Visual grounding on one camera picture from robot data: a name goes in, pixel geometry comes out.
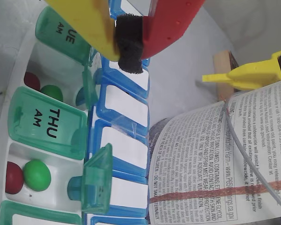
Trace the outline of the gripper red right finger foam pad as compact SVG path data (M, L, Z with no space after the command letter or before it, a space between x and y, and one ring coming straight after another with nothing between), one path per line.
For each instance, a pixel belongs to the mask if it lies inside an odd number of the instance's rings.
M153 0L149 14L117 16L115 40L118 66L142 73L142 60L151 58L180 39L202 7L202 0Z

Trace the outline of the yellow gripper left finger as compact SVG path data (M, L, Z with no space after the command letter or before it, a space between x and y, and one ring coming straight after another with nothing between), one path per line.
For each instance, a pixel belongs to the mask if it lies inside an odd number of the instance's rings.
M92 47L110 61L119 61L115 20L107 0L47 0Z

